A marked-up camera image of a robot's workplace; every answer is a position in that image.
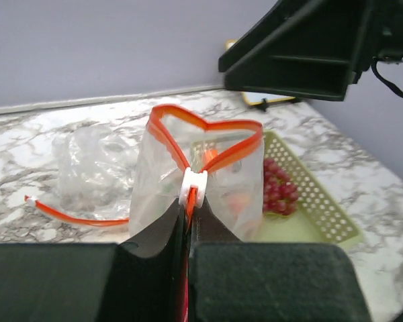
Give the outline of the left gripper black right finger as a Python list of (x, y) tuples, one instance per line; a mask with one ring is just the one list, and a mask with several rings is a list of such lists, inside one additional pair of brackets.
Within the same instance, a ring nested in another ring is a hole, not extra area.
[(244, 242), (204, 203), (189, 249), (191, 321), (370, 321), (354, 266), (336, 245)]

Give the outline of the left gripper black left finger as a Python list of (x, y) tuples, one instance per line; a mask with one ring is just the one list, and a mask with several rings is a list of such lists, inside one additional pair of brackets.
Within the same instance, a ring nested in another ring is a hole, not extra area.
[(0, 321), (182, 321), (185, 210), (120, 244), (0, 244)]

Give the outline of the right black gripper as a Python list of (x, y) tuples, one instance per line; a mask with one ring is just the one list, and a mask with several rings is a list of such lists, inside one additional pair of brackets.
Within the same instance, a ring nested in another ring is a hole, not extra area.
[(218, 59), (224, 87), (342, 101), (374, 61), (403, 61), (403, 1), (277, 1)]

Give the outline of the clear zip bag orange zipper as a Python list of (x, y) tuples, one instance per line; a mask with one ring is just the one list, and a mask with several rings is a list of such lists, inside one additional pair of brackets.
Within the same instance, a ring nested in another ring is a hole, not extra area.
[[(203, 132), (246, 130), (200, 171), (163, 124), (172, 116)], [(242, 243), (213, 213), (208, 177), (263, 147), (256, 121), (210, 123), (176, 105), (150, 112), (130, 206), (129, 321), (264, 321), (270, 316), (262, 277), (263, 246)]]

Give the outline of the red grapes bunch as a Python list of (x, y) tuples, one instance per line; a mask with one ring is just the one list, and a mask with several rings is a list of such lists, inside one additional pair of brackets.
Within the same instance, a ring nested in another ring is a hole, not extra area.
[(273, 158), (263, 161), (263, 212), (290, 216), (297, 210), (298, 186)]

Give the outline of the green plastic basket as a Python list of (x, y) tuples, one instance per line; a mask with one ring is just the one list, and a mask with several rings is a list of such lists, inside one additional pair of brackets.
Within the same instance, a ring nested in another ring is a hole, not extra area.
[[(214, 216), (238, 239), (315, 242), (342, 248), (362, 240), (359, 228), (300, 159), (274, 132), (265, 131), (254, 156), (227, 163), (208, 176), (206, 196)], [(273, 158), (298, 186), (297, 210), (283, 217), (263, 212), (263, 161)]]

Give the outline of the small whiteboard wooden frame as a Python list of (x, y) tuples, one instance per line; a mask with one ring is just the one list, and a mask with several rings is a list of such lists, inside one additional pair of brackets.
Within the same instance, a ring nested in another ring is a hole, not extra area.
[(296, 101), (295, 97), (287, 97), (282, 95), (273, 95), (268, 93), (254, 93), (254, 92), (242, 92), (243, 101), (250, 108), (258, 109), (259, 111), (266, 112), (270, 105)]

